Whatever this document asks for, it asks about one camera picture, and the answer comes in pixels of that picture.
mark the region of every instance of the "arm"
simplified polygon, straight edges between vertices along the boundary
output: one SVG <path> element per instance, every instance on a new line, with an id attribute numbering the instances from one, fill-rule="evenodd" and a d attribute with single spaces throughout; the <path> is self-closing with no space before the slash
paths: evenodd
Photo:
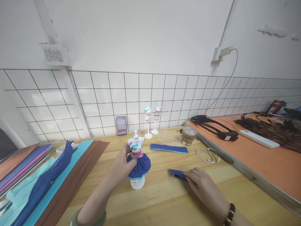
<path id="1" fill-rule="evenodd" d="M 208 173 L 199 168 L 184 172 L 187 181 L 197 197 L 220 219 L 221 224 L 226 220 L 230 203 L 220 192 Z M 235 210 L 231 226 L 251 226 L 244 215 Z"/>
<path id="2" fill-rule="evenodd" d="M 124 181 L 137 164 L 137 159 L 126 162 L 128 153 L 130 153 L 130 149 L 125 144 L 115 158 L 109 172 L 98 184 L 79 212 L 77 216 L 78 225 L 94 225 L 102 218 L 112 191 Z"/>

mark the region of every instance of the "glass jar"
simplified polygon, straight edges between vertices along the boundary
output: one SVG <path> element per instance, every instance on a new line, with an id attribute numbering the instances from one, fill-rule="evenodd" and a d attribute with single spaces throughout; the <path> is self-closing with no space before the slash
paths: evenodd
<path id="1" fill-rule="evenodd" d="M 197 131 L 191 127 L 184 127 L 182 129 L 182 143 L 186 146 L 190 146 L 194 141 Z"/>

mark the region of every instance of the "pink paper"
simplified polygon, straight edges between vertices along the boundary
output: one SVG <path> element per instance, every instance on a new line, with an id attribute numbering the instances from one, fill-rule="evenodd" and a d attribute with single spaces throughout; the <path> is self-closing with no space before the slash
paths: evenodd
<path id="1" fill-rule="evenodd" d="M 39 161 L 44 155 L 46 155 L 54 146 L 50 146 L 45 151 L 43 151 L 40 155 L 38 155 L 31 163 L 29 163 L 23 170 L 21 170 L 17 175 L 15 175 L 3 188 L 0 189 L 0 193 L 4 191 L 8 186 L 10 186 L 13 182 L 15 182 L 19 177 L 21 177 L 24 173 L 26 173 L 37 161 Z"/>

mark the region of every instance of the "sleeve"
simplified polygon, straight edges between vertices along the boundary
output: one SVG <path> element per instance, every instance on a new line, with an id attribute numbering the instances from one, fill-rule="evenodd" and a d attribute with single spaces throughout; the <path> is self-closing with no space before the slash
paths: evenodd
<path id="1" fill-rule="evenodd" d="M 79 210 L 77 210 L 76 213 L 73 215 L 72 220 L 70 222 L 70 226 L 78 226 L 76 219 L 77 219 L 77 216 L 80 211 L 81 211 L 81 208 Z M 104 222 L 106 221 L 106 218 L 107 218 L 107 212 L 104 211 L 103 216 L 101 217 L 101 219 L 98 222 L 96 222 L 94 224 L 94 226 L 103 226 Z"/>

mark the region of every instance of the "teal paper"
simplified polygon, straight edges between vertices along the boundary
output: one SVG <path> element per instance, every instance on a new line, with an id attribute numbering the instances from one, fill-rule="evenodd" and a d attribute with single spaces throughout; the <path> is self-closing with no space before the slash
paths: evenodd
<path id="1" fill-rule="evenodd" d="M 85 153 L 85 151 L 89 148 L 93 140 L 83 141 L 78 146 L 78 148 L 74 151 L 71 157 L 71 162 L 66 167 L 66 169 L 58 176 L 58 178 L 52 183 L 50 189 L 47 191 L 43 199 L 37 205 L 35 210 L 31 213 L 31 215 L 27 218 L 26 222 L 23 226 L 33 226 L 36 224 L 38 219 L 41 217 L 42 213 L 50 203 L 51 199 L 54 197 L 70 171 L 73 169 L 77 161 L 81 158 L 81 156 Z"/>
<path id="2" fill-rule="evenodd" d="M 15 219 L 18 217 L 18 215 L 28 202 L 29 195 L 38 177 L 46 170 L 48 170 L 55 161 L 56 159 L 54 157 L 50 158 L 31 176 L 27 177 L 18 186 L 7 193 L 6 199 L 10 200 L 12 202 L 12 205 L 2 216 L 0 216 L 1 226 L 11 225 L 15 221 Z"/>

